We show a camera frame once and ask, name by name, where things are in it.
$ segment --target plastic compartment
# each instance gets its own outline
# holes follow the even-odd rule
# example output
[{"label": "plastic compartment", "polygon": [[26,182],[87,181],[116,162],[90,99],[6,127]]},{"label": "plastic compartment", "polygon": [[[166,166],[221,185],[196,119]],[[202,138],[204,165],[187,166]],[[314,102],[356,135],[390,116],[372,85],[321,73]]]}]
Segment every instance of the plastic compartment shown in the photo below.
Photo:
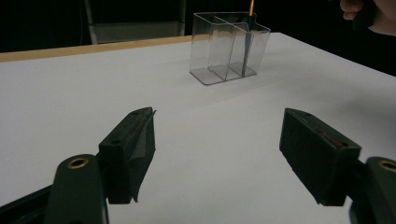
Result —
[{"label": "plastic compartment", "polygon": [[204,85],[257,75],[270,33],[256,14],[194,13],[190,73]]}]

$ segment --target wooden table edge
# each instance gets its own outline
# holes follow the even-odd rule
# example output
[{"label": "wooden table edge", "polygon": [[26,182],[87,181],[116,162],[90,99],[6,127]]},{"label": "wooden table edge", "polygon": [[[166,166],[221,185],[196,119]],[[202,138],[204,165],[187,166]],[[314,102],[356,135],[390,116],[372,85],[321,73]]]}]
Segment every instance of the wooden table edge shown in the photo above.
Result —
[{"label": "wooden table edge", "polygon": [[33,59],[44,59],[52,57],[61,57],[69,55],[78,55],[86,53],[103,52],[118,49],[135,49],[143,47],[153,47],[167,44],[177,44],[191,41],[191,36],[176,36],[158,39],[146,39],[127,42],[118,42],[110,44],[87,45],[59,49],[36,49],[16,52],[0,53],[0,63],[15,62]]}]

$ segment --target brass screw insert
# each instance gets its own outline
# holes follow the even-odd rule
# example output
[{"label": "brass screw insert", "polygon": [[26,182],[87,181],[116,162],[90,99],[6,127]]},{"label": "brass screw insert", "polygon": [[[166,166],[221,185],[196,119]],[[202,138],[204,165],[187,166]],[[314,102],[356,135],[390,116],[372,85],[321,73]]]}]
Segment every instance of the brass screw insert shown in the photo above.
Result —
[{"label": "brass screw insert", "polygon": [[378,164],[386,170],[396,172],[396,163],[393,161],[379,161]]},{"label": "brass screw insert", "polygon": [[88,163],[88,161],[90,161],[90,160],[88,160],[86,158],[76,158],[76,159],[73,159],[72,161],[70,161],[69,163],[67,163],[67,167],[69,169],[73,169],[73,170],[79,169],[79,168],[85,166]]}]

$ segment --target white tabletop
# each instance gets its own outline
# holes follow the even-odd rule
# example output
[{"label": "white tabletop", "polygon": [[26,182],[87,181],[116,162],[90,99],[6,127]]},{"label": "white tabletop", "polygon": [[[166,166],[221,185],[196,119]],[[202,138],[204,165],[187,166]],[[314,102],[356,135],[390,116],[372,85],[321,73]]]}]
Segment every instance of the white tabletop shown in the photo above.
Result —
[{"label": "white tabletop", "polygon": [[152,106],[157,151],[139,203],[111,223],[349,223],[323,207],[279,151],[285,107],[396,159],[396,78],[282,34],[260,73],[203,86],[190,43],[0,63],[0,205],[50,185],[57,165]]}]

